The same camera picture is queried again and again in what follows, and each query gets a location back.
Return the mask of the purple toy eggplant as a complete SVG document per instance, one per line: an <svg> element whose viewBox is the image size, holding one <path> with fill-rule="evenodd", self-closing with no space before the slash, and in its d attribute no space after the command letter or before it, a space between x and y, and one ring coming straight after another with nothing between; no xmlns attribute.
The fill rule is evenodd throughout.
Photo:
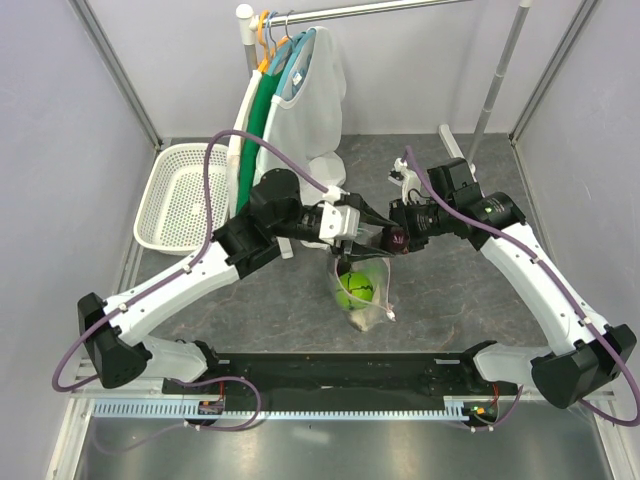
<svg viewBox="0 0 640 480"><path fill-rule="evenodd" d="M394 255L409 252L410 237L399 226L385 227L381 232L380 248Z"/></svg>

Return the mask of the clear pink-dotted zip bag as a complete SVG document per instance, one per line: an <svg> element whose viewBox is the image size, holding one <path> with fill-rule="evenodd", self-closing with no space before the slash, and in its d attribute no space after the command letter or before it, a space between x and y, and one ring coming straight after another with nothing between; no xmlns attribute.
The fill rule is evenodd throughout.
<svg viewBox="0 0 640 480"><path fill-rule="evenodd" d="M355 330L367 332L378 324L396 322L387 258L349 263L330 256L326 277L335 304Z"/></svg>

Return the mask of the green plastic lettuce head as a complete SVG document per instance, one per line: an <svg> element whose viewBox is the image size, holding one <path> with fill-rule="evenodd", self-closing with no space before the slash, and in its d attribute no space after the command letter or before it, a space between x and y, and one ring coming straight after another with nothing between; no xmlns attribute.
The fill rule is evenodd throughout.
<svg viewBox="0 0 640 480"><path fill-rule="evenodd" d="M359 332L367 332L386 320L385 312L377 306L367 306L346 312L348 323Z"/></svg>

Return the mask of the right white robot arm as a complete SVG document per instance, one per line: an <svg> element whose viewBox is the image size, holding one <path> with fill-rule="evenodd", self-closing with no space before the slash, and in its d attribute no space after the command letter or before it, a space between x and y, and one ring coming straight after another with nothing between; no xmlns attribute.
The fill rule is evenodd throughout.
<svg viewBox="0 0 640 480"><path fill-rule="evenodd" d="M485 341L468 349L470 361L457 371L465 391L481 393L493 382L519 384L564 409L623 374L635 334L625 324L611 325L577 294L507 194L484 194L461 158L419 174L401 157L389 179L402 196L389 205L401 228L387 233L388 246L415 252L447 234L468 241L510 283L547 341L543 347Z"/></svg>

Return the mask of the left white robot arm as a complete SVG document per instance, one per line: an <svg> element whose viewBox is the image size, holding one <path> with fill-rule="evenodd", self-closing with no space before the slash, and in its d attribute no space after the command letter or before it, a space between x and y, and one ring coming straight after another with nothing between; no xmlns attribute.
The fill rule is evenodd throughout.
<svg viewBox="0 0 640 480"><path fill-rule="evenodd" d="M268 171L241 212L207 234L202 249L127 292L106 300L90 293L79 300L83 344L101 385L115 389L140 377L166 378L211 392L220 378L213 350L202 342L161 340L152 331L199 298L278 258L281 238L325 244L348 262L387 256L379 247L357 243L362 224L396 225L360 195L341 189L305 206L293 171Z"/></svg>

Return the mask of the white metal clothes rack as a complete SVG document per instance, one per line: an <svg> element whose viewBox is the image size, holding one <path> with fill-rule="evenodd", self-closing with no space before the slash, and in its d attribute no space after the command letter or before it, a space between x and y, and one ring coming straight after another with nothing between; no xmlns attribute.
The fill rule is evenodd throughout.
<svg viewBox="0 0 640 480"><path fill-rule="evenodd" d="M271 20L270 30L279 41L321 26L323 20L416 10L429 5L427 1L382 1L285 15L277 13ZM440 119L456 123L464 118L467 106L476 105L479 95L484 93L487 100L475 129L476 134L482 134L531 8L528 1L506 1L503 5L514 15L503 52L494 75L481 75L480 86L473 89L466 86L471 80L467 63L479 47L478 39L474 34L466 34L462 41L455 41L460 31L447 16L424 17L415 32L391 20L369 34L355 33L356 39L370 44L357 55L366 63L365 73L371 82L369 86L359 87L369 113L365 122L367 132L372 133L377 127L396 127L408 132L421 124L436 124ZM262 58L256 38L258 16L248 4L236 9L251 75Z"/></svg>

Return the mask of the white mesh garment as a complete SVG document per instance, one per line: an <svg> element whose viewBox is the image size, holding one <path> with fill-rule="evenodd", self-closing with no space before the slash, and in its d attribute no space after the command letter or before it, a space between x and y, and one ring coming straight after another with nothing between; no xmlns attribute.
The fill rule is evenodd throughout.
<svg viewBox="0 0 640 480"><path fill-rule="evenodd" d="M331 32L318 29L305 86L282 106L271 104L263 139L323 185L346 181L337 155L342 135L342 101L346 79L339 49Z"/></svg>

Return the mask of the white garment with trim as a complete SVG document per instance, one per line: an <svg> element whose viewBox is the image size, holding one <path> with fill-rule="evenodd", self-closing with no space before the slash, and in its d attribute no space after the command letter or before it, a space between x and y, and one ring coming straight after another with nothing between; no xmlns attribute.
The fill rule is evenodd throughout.
<svg viewBox="0 0 640 480"><path fill-rule="evenodd" d="M248 125L249 114L255 99L258 86L262 79L262 73L259 70L252 72L249 84L244 93L242 102L236 120L234 122L233 129L238 131L245 131ZM241 151L244 138L241 136L232 135L229 140L227 150L227 167L226 167L226 183L228 193L228 216L234 217L236 214L236 208L238 205L238 193L239 193L239 169L241 160Z"/></svg>

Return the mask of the green garment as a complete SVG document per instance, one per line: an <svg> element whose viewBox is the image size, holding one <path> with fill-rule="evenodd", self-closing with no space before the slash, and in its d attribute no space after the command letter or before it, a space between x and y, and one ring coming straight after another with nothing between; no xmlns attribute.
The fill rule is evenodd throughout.
<svg viewBox="0 0 640 480"><path fill-rule="evenodd" d="M262 138L264 135L271 99L277 89L280 78L280 73L275 75L264 74L259 82L246 128L248 133L256 137ZM240 212L249 200L259 149L260 145L250 139L246 139L242 147L238 177L237 213Z"/></svg>

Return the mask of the white perforated plastic basket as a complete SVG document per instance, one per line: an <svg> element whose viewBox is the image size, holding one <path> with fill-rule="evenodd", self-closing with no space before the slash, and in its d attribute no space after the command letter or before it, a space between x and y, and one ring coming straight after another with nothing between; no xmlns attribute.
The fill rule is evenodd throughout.
<svg viewBox="0 0 640 480"><path fill-rule="evenodd" d="M206 150L205 143L183 143L157 157L134 221L133 235L143 248L184 256L202 246Z"/></svg>

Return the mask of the orange clothes hanger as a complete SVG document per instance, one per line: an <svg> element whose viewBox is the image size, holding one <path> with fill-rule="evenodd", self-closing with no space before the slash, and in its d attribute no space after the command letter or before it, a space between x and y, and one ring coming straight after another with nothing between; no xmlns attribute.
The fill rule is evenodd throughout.
<svg viewBox="0 0 640 480"><path fill-rule="evenodd" d="M276 12L263 10L258 16L256 38L262 58L257 63L257 71L262 75L280 72L291 54L291 42L286 37L276 41L271 34L271 20L276 15Z"/></svg>

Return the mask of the light blue clothes hanger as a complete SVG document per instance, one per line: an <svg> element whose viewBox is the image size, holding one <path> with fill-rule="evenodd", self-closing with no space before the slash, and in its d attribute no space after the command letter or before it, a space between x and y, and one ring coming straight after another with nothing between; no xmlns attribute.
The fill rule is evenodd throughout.
<svg viewBox="0 0 640 480"><path fill-rule="evenodd" d="M280 47L271 65L267 69L267 76L275 81L274 94L271 98L273 106L282 106L296 98L305 86L311 67L318 29L310 27L306 31L288 39Z"/></svg>

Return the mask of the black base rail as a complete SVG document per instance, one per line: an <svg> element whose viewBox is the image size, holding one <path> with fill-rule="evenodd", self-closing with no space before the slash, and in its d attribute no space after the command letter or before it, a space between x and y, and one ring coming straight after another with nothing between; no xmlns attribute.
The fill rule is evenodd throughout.
<svg viewBox="0 0 640 480"><path fill-rule="evenodd" d="M517 392L514 381L480 377L464 352L446 353L227 353L205 374L209 378L243 377L262 393L284 388L318 391L323 387L415 387L429 396L491 395Z"/></svg>

